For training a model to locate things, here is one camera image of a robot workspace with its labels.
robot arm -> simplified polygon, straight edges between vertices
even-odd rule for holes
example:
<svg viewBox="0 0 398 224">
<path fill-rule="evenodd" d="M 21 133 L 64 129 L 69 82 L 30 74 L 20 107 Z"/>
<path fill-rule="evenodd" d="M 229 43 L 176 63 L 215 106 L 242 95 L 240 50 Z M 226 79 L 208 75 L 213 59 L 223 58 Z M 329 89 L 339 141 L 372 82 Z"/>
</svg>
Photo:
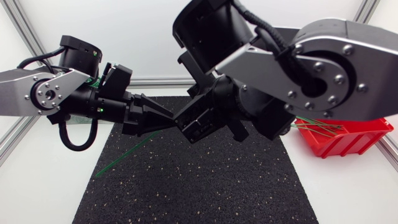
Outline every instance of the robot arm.
<svg viewBox="0 0 398 224">
<path fill-rule="evenodd" d="M 339 19 L 275 29 L 237 0 L 194 0 L 173 35 L 187 50 L 178 61 L 198 83 L 190 89 L 193 101 L 176 115 L 191 142 L 225 125 L 242 141 L 242 119 L 274 139 L 295 115 L 366 121 L 398 113 L 392 32 Z M 222 76 L 213 78 L 215 72 Z"/>
<path fill-rule="evenodd" d="M 138 136 L 175 126 L 173 113 L 143 94 L 126 91 L 132 70 L 108 63 L 99 85 L 91 86 L 98 77 L 100 49 L 70 36 L 63 36 L 60 45 L 55 52 L 28 58 L 19 68 L 0 73 L 0 115 L 46 115 L 52 124 L 59 124 L 62 142 L 74 151 L 91 146 L 99 119 L 121 123 L 123 134 Z M 60 66 L 43 61 L 60 53 Z M 46 67 L 23 69 L 37 60 Z M 66 121 L 71 115 L 93 119 L 90 136 L 81 146 L 72 144 L 68 138 Z"/>
<path fill-rule="evenodd" d="M 256 36 L 246 21 L 257 26 Z M 132 71 L 121 65 L 107 64 L 99 86 L 86 83 L 98 77 L 102 53 L 69 36 L 55 52 L 0 73 L 0 115 L 47 115 L 60 125 L 64 144 L 81 151 L 94 141 L 98 119 L 122 123 L 132 135 L 176 126 L 194 143 L 224 126 L 243 141 L 248 132 L 241 120 L 274 139 L 296 115 L 366 121 L 398 113 L 392 103 L 398 35 L 392 32 L 338 19 L 276 29 L 237 0 L 193 0 L 175 20 L 173 35 L 187 50 L 178 62 L 197 83 L 188 90 L 192 101 L 175 116 L 126 92 Z M 56 54 L 62 54 L 60 66 L 45 63 Z M 23 69 L 37 60 L 47 68 Z M 71 114 L 93 118 L 82 146 L 67 138 Z"/>
</svg>

red bin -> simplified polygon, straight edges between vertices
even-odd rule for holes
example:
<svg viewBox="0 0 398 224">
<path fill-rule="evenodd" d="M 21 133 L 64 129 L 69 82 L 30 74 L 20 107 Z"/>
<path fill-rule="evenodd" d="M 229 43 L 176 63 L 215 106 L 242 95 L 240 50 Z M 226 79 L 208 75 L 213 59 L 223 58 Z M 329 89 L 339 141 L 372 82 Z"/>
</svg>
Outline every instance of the red bin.
<svg viewBox="0 0 398 224">
<path fill-rule="evenodd" d="M 388 132 L 394 130 L 391 124 L 384 118 L 374 121 L 332 121 L 332 120 L 319 120 L 326 124 L 342 125 L 341 129 L 333 129 L 336 136 L 332 138 L 323 136 L 316 132 L 307 129 L 299 128 L 301 135 L 304 137 L 308 145 L 311 147 L 313 153 L 322 158 L 328 156 L 358 153 L 362 155 L 373 144 L 378 142 Z M 306 121 L 297 119 L 295 124 L 306 124 Z M 321 133 L 330 135 L 328 131 L 318 126 L 307 126 Z"/>
</svg>

bolt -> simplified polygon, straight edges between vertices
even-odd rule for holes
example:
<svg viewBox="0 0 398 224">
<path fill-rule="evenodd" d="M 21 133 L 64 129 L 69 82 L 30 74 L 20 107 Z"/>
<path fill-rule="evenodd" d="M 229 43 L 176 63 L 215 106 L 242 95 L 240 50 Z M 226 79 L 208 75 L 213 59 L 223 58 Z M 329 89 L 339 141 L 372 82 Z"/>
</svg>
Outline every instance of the bolt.
<svg viewBox="0 0 398 224">
<path fill-rule="evenodd" d="M 296 96 L 297 96 L 297 93 L 294 91 L 290 91 L 287 93 L 287 97 L 289 97 L 290 99 L 294 99 L 294 98 L 296 98 Z"/>
<path fill-rule="evenodd" d="M 295 46 L 294 50 L 293 50 L 293 53 L 294 54 L 301 54 L 301 53 L 303 53 L 303 51 L 304 51 L 303 45 L 297 44 Z"/>
<path fill-rule="evenodd" d="M 343 84 L 344 83 L 344 76 L 343 75 L 336 75 L 336 77 L 335 77 L 335 83 L 337 84 L 337 85 L 341 85 L 341 84 Z"/>
<path fill-rule="evenodd" d="M 288 104 L 288 103 L 285 104 L 284 108 L 285 108 L 285 110 L 287 110 L 287 111 L 292 111 L 292 110 L 293 110 L 293 106 L 290 105 L 290 104 Z"/>
<path fill-rule="evenodd" d="M 313 69 L 316 72 L 322 72 L 324 68 L 325 68 L 325 65 L 322 62 L 317 62 L 317 63 L 315 63 L 315 65 L 313 65 Z"/>
<path fill-rule="evenodd" d="M 351 44 L 347 44 L 343 47 L 343 54 L 349 56 L 354 53 L 354 47 Z"/>
<path fill-rule="evenodd" d="M 329 102 L 331 105 L 336 105 L 337 102 L 338 102 L 338 98 L 337 98 L 336 96 L 330 96 L 329 99 L 328 99 L 328 102 Z"/>
<path fill-rule="evenodd" d="M 326 111 L 326 112 L 323 113 L 323 116 L 324 116 L 325 118 L 331 118 L 331 112 Z"/>
<path fill-rule="evenodd" d="M 368 91 L 368 86 L 366 86 L 364 83 L 361 83 L 358 85 L 356 91 L 360 93 L 366 93 Z"/>
<path fill-rule="evenodd" d="M 313 103 L 306 102 L 305 105 L 304 105 L 304 107 L 305 107 L 305 109 L 307 109 L 307 110 L 313 110 L 314 105 L 313 105 Z"/>
</svg>

green wire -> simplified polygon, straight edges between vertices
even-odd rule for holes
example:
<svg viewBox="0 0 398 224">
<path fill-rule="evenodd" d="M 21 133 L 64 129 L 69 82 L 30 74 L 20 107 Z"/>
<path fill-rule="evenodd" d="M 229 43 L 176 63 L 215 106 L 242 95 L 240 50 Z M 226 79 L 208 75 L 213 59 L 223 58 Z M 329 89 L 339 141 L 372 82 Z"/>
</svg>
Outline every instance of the green wire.
<svg viewBox="0 0 398 224">
<path fill-rule="evenodd" d="M 107 171 L 108 169 L 110 169 L 112 166 L 114 166 L 115 164 L 117 164 L 120 160 L 122 160 L 123 158 L 125 158 L 126 156 L 128 156 L 130 153 L 134 152 L 136 149 L 138 149 L 139 147 L 143 146 L 147 141 L 149 141 L 151 138 L 153 138 L 156 134 L 158 134 L 160 131 L 155 131 L 154 133 L 152 133 L 150 136 L 148 136 L 147 138 L 145 138 L 144 140 L 142 140 L 142 142 L 138 143 L 136 146 L 134 146 L 132 149 L 128 150 L 126 153 L 124 153 L 121 157 L 117 158 L 115 161 L 113 161 L 112 163 L 110 163 L 109 165 L 107 165 L 103 170 L 99 171 L 95 177 L 99 177 L 100 175 L 102 175 L 105 171 Z"/>
<path fill-rule="evenodd" d="M 303 117 L 300 117 L 300 116 L 297 116 L 297 119 L 301 119 L 301 120 L 306 121 L 308 123 L 307 124 L 292 124 L 291 127 L 307 129 L 307 130 L 310 130 L 310 131 L 313 131 L 313 132 L 316 132 L 318 134 L 321 134 L 321 135 L 324 135 L 324 136 L 328 136 L 328 137 L 331 137 L 331 138 L 332 138 L 332 136 L 329 136 L 327 134 L 323 134 L 321 132 L 318 132 L 318 131 L 316 131 L 314 129 L 305 128 L 305 127 L 302 127 L 302 126 L 310 126 L 310 125 L 318 126 L 319 128 L 322 128 L 323 130 L 325 130 L 325 131 L 327 131 L 329 133 L 332 133 L 333 135 L 337 135 L 337 133 L 332 131 L 332 130 L 330 130 L 330 129 L 328 129 L 328 128 L 336 128 L 336 129 L 342 130 L 342 128 L 341 128 L 342 125 L 326 124 L 326 123 L 321 122 L 321 121 L 317 121 L 317 120 L 314 120 L 314 119 L 307 119 L 307 118 L 303 118 Z"/>
<path fill-rule="evenodd" d="M 319 126 L 319 124 L 292 124 L 294 126 L 308 126 L 308 125 L 317 125 Z M 331 127 L 339 127 L 338 125 L 335 124 L 323 124 L 322 126 L 331 126 Z"/>
<path fill-rule="evenodd" d="M 327 135 L 327 134 L 323 134 L 323 133 L 321 133 L 321 132 L 319 132 L 319 131 L 316 131 L 316 130 L 314 130 L 314 129 L 311 129 L 311 128 L 305 128 L 305 127 L 296 127 L 296 128 L 301 128 L 301 129 L 310 130 L 310 131 L 313 131 L 313 132 L 315 132 L 315 133 L 321 134 L 321 135 L 326 136 L 326 137 L 329 137 L 329 138 L 332 138 L 332 137 L 333 137 L 333 136 L 329 136 L 329 135 Z"/>
</svg>

black rubber mat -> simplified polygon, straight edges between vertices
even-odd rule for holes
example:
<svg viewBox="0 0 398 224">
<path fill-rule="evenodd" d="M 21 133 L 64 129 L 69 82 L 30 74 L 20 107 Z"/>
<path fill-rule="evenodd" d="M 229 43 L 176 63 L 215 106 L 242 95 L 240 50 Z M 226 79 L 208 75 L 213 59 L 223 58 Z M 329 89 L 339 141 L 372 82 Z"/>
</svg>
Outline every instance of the black rubber mat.
<svg viewBox="0 0 398 224">
<path fill-rule="evenodd" d="M 177 112 L 189 98 L 155 100 Z M 95 177 L 145 137 L 122 135 L 115 124 L 73 222 L 317 223 L 280 139 L 245 125 L 243 143 L 227 128 L 196 144 L 177 128 L 163 130 Z"/>
</svg>

